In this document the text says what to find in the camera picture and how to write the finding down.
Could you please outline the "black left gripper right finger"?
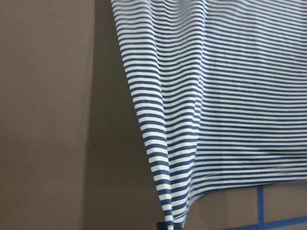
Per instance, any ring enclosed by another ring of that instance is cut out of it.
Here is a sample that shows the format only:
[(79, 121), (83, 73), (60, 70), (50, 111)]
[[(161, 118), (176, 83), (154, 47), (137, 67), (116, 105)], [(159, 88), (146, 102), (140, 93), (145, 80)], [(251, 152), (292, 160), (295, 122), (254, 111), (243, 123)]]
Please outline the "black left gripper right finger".
[(182, 230), (182, 225), (181, 223), (174, 223), (174, 228), (173, 230)]

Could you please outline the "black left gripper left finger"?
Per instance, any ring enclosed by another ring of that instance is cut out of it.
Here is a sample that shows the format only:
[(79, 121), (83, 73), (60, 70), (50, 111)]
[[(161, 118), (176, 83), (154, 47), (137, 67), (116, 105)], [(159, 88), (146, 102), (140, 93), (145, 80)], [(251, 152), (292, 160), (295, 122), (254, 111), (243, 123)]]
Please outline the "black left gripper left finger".
[(156, 230), (167, 230), (167, 223), (166, 222), (157, 222)]

